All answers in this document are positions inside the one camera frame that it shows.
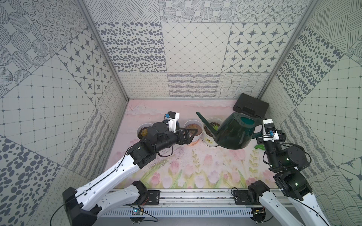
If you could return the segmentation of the white pot pink succulent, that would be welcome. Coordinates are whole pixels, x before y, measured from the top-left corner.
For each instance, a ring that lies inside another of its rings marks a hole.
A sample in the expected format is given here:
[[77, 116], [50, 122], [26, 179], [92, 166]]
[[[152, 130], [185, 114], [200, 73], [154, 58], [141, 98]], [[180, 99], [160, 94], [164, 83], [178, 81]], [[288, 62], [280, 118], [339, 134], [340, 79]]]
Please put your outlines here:
[[189, 146], [197, 144], [201, 140], [201, 137], [203, 135], [201, 122], [199, 122], [198, 120], [189, 120], [185, 123], [184, 127], [186, 129], [191, 129], [191, 131], [189, 132], [190, 137], [194, 136]]

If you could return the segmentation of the dark green watering can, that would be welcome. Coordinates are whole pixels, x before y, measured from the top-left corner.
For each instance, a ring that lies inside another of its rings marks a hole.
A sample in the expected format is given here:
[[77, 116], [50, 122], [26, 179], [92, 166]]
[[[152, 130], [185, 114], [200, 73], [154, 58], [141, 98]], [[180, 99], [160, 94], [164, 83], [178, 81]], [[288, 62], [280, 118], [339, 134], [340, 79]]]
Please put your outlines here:
[[239, 150], [248, 146], [252, 139], [260, 135], [254, 131], [263, 122], [261, 118], [234, 112], [223, 121], [218, 130], [215, 130], [201, 113], [196, 114], [211, 132], [214, 141], [219, 146], [230, 150]]

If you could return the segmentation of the white pot yellow-brown succulent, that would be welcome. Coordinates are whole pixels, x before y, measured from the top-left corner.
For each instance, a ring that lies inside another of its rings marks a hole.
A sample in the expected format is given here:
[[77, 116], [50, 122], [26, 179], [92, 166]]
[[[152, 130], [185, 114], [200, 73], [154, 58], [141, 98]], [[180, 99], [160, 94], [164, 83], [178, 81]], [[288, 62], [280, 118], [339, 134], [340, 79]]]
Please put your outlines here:
[[136, 132], [136, 135], [138, 137], [138, 139], [143, 139], [145, 136], [147, 136], [148, 134], [148, 131], [147, 129], [149, 127], [152, 127], [152, 123], [144, 123], [142, 124], [138, 129], [137, 129], [137, 132]]

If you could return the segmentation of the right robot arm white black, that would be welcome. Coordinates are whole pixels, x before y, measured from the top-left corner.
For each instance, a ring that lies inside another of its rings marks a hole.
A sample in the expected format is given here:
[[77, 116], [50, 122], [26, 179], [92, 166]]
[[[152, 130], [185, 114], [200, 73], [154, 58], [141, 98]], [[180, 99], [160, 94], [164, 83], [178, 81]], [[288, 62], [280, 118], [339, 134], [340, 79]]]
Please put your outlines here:
[[248, 193], [252, 202], [265, 207], [283, 226], [328, 226], [312, 187], [301, 173], [311, 163], [311, 157], [296, 144], [285, 143], [284, 135], [278, 130], [259, 133], [257, 141], [265, 147], [266, 163], [274, 173], [274, 180], [285, 197], [293, 204], [302, 220], [299, 221], [262, 181], [249, 185]]

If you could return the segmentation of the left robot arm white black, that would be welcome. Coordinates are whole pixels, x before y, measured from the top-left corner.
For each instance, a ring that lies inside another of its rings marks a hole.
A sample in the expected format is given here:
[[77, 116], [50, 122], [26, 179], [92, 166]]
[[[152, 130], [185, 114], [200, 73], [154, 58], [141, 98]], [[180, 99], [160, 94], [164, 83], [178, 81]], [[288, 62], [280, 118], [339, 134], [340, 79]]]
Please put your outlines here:
[[148, 190], [141, 181], [125, 189], [111, 192], [120, 182], [161, 156], [160, 151], [174, 145], [188, 145], [196, 129], [181, 128], [164, 120], [148, 127], [147, 134], [125, 152], [121, 160], [96, 179], [77, 189], [69, 187], [62, 196], [70, 225], [91, 226], [97, 218], [119, 206], [142, 205], [148, 200]]

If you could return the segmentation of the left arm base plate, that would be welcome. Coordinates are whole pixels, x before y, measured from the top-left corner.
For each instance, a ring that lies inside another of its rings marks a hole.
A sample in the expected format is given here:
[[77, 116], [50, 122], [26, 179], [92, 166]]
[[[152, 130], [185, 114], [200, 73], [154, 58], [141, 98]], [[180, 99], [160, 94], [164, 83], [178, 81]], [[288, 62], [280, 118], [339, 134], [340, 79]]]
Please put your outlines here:
[[142, 193], [140, 193], [140, 195], [135, 203], [136, 203], [136, 205], [139, 205], [139, 206], [159, 205], [160, 193], [161, 193], [160, 190], [148, 190], [147, 192], [142, 192]]

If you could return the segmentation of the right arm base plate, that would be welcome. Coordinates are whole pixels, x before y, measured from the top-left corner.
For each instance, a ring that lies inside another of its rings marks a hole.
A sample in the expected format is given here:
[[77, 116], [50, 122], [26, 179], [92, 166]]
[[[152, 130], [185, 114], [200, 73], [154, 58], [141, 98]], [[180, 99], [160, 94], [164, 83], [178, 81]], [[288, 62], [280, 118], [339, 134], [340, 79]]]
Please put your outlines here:
[[255, 202], [249, 195], [248, 190], [231, 190], [231, 194], [234, 197], [235, 205], [241, 206], [262, 206], [259, 202]]

